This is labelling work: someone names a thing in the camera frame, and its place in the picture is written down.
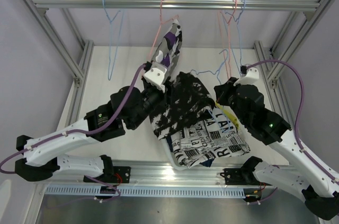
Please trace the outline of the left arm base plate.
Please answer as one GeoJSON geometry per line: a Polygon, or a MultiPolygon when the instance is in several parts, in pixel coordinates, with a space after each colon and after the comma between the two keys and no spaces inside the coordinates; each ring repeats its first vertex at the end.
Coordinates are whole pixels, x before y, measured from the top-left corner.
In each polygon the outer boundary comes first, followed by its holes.
{"type": "Polygon", "coordinates": [[[103,171],[103,174],[94,179],[104,183],[128,184],[130,182],[130,166],[114,166],[103,171]]]}

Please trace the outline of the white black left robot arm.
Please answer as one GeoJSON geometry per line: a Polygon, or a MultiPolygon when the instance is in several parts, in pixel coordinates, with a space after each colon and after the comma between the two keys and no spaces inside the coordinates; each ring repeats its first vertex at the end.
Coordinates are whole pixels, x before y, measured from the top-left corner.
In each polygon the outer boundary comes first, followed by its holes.
{"type": "Polygon", "coordinates": [[[137,129],[158,107],[172,98],[173,84],[165,89],[144,82],[144,90],[125,86],[110,96],[107,104],[92,110],[70,126],[50,135],[31,138],[21,135],[16,149],[22,158],[15,162],[14,173],[29,182],[47,180],[57,174],[82,175],[84,182],[122,183],[111,157],[78,157],[68,152],[81,146],[98,144],[137,129]]]}

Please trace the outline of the yellow trousers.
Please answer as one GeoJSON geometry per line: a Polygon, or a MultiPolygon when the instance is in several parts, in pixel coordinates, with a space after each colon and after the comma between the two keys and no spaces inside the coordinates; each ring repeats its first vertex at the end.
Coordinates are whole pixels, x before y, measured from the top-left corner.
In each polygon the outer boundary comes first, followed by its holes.
{"type": "Polygon", "coordinates": [[[239,122],[238,119],[229,111],[227,111],[222,105],[215,103],[216,107],[218,107],[220,110],[222,110],[223,114],[232,122],[232,124],[236,127],[236,129],[239,129],[239,122]]]}

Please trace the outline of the light blue wire hanger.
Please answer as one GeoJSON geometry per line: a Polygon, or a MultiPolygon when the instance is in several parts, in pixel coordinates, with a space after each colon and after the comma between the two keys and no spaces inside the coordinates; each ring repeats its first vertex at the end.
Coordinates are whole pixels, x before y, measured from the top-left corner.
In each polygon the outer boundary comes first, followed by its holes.
{"type": "Polygon", "coordinates": [[[108,12],[106,0],[102,0],[102,7],[104,9],[105,16],[109,22],[109,50],[108,50],[107,79],[108,81],[110,81],[112,79],[115,63],[117,60],[125,11],[117,10],[114,16],[111,16],[108,12]]]}

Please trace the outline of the newsprint patterned trousers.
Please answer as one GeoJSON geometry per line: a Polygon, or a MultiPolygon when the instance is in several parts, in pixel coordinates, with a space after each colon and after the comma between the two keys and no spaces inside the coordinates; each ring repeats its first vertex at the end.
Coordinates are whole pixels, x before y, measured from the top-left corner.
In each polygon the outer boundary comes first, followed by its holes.
{"type": "Polygon", "coordinates": [[[217,158],[243,156],[251,152],[240,130],[218,107],[206,120],[183,128],[167,138],[170,151],[179,165],[210,167],[217,158]]]}

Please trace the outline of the blue hanger with navy trousers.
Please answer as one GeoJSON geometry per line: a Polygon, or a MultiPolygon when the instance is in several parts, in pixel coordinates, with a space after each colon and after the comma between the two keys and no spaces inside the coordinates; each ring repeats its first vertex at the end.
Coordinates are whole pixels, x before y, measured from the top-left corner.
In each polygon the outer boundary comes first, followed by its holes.
{"type": "Polygon", "coordinates": [[[236,23],[236,28],[237,28],[237,34],[238,34],[238,43],[239,43],[239,53],[240,53],[240,57],[239,57],[239,67],[241,67],[242,65],[242,57],[243,57],[243,52],[242,52],[242,35],[241,35],[241,31],[240,31],[240,27],[239,27],[239,23],[240,23],[240,19],[242,17],[242,14],[244,13],[244,10],[246,8],[246,0],[241,0],[242,1],[242,5],[240,6],[240,12],[238,14],[237,17],[235,17],[235,13],[229,13],[224,11],[225,15],[229,15],[230,19],[227,20],[227,23],[231,20],[233,20],[236,23]]]}

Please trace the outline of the pink hanger with newsprint trousers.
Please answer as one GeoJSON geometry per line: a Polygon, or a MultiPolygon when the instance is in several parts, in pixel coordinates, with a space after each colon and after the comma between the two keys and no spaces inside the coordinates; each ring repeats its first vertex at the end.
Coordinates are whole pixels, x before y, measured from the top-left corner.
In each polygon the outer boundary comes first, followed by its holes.
{"type": "Polygon", "coordinates": [[[222,40],[222,46],[223,46],[223,51],[227,51],[228,54],[228,58],[227,58],[227,62],[225,62],[225,66],[226,66],[226,72],[227,72],[227,77],[230,78],[232,76],[232,68],[231,68],[231,37],[230,37],[230,24],[231,21],[234,19],[234,15],[235,12],[237,10],[237,0],[233,0],[234,2],[234,7],[233,7],[233,12],[230,14],[230,18],[227,19],[224,15],[224,13],[219,10],[217,12],[217,18],[218,18],[218,25],[219,25],[219,31],[220,31],[220,36],[221,36],[221,40],[222,40]],[[221,30],[221,22],[224,25],[225,28],[225,34],[227,35],[227,48],[226,48],[226,44],[225,44],[225,37],[223,36],[222,30],[221,30]]]}

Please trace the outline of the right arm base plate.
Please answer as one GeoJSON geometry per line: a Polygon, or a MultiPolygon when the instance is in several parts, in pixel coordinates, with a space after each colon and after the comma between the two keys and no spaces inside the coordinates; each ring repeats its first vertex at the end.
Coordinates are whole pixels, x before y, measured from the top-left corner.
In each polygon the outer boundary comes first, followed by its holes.
{"type": "Polygon", "coordinates": [[[254,177],[253,168],[224,168],[220,176],[225,180],[226,185],[259,186],[262,184],[254,177]]]}

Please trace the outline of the black white patterned trousers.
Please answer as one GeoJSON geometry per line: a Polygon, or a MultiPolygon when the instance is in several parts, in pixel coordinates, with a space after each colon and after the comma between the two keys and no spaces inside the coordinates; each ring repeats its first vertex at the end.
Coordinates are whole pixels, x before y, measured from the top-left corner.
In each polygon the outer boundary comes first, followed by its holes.
{"type": "Polygon", "coordinates": [[[159,140],[207,119],[215,107],[209,91],[192,74],[180,72],[172,83],[172,99],[149,116],[153,133],[159,140]]]}

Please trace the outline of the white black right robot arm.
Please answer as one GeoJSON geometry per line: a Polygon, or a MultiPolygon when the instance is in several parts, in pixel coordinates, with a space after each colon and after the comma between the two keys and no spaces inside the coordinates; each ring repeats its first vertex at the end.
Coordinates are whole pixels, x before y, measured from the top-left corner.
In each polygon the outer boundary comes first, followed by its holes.
{"type": "Polygon", "coordinates": [[[242,180],[271,184],[300,199],[317,217],[333,219],[338,215],[338,172],[308,149],[283,117],[265,107],[264,95],[255,85],[237,84],[237,80],[232,77],[214,87],[217,103],[230,107],[252,137],[278,152],[299,173],[251,157],[241,171],[242,180]]]}

